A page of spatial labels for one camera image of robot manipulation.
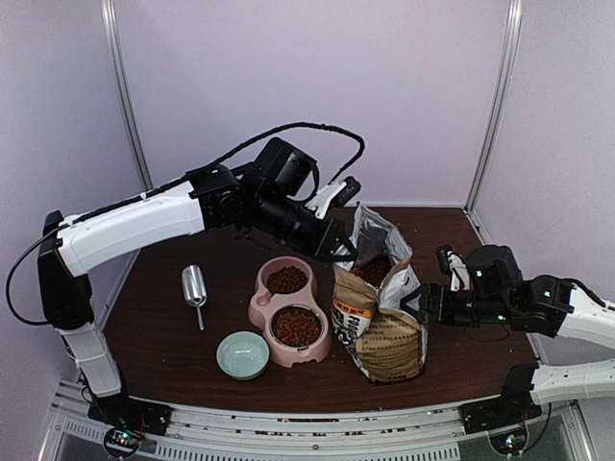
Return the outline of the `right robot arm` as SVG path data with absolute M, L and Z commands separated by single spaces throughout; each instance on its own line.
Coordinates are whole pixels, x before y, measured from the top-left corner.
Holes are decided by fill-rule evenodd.
M 436 257 L 449 283 L 423 283 L 399 302 L 403 311 L 418 319 L 432 317 L 439 324 L 461 328 L 501 325 L 614 347 L 614 304 L 580 280 L 551 275 L 524 279 L 507 246 L 484 245 L 461 256 L 445 245 L 437 249 Z M 492 413 L 499 423 L 509 425 L 530 405 L 613 394 L 613 360 L 516 366 L 494 400 Z

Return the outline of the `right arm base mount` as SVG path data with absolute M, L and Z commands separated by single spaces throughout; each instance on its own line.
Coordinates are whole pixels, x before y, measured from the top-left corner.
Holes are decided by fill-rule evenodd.
M 521 425 L 542 415 L 540 405 L 528 395 L 505 395 L 464 403 L 459 407 L 466 434 L 491 431 L 509 425 Z

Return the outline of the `metal food scoop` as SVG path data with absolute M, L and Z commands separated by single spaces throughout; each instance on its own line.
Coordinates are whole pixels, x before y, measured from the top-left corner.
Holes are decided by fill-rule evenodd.
M 208 300 L 207 286 L 201 268 L 192 264 L 182 270 L 182 287 L 185 302 L 196 309 L 198 327 L 205 330 L 202 306 Z

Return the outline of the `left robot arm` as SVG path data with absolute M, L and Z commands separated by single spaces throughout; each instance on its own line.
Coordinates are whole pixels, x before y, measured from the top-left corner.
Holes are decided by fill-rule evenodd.
M 122 393 L 123 379 L 95 324 L 89 271 L 161 241 L 228 226 L 266 232 L 280 245 L 321 262 L 353 261 L 357 250 L 329 211 L 346 205 L 360 184 L 353 177 L 330 181 L 296 200 L 307 177 L 317 174 L 314 158 L 273 137 L 255 160 L 233 169 L 217 163 L 105 208 L 47 215 L 37 256 L 44 316 L 116 425 L 131 425 L 138 407 Z

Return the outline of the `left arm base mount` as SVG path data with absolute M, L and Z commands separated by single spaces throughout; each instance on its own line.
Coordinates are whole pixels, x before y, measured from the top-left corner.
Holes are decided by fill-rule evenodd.
M 90 419 L 138 434 L 164 436 L 172 409 L 160 403 L 135 400 L 121 394 L 106 398 L 93 397 L 87 415 Z

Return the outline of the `brown dog food bag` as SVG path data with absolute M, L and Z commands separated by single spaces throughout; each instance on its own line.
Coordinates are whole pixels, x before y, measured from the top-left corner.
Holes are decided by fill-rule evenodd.
M 354 263 L 333 265 L 332 325 L 357 368 L 371 381 L 412 379 L 423 371 L 428 322 L 417 322 L 399 307 L 420 285 L 413 250 L 402 233 L 375 210 L 357 207 L 352 242 Z

